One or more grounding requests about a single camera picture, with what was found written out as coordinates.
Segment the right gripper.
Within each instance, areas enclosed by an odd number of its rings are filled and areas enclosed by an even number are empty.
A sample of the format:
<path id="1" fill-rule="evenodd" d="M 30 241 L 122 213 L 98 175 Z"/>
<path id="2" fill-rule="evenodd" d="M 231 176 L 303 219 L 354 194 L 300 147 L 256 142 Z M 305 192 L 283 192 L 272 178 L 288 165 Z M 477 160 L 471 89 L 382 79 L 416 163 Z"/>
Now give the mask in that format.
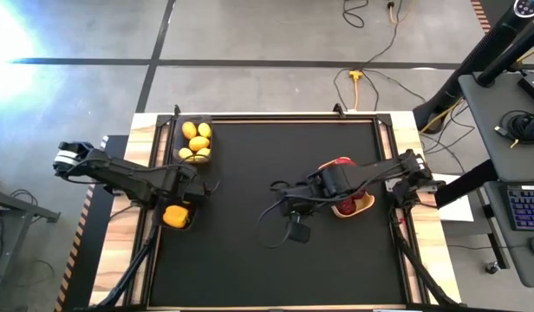
<path id="1" fill-rule="evenodd" d="M 320 206 L 324 199 L 315 194 L 315 188 L 306 183 L 299 182 L 295 185 L 282 180 L 276 182 L 276 195 L 280 201 L 278 209 L 281 215 L 289 217 L 289 240 L 306 244 L 310 239 L 311 229 L 300 224 L 300 216 L 310 216 Z"/>

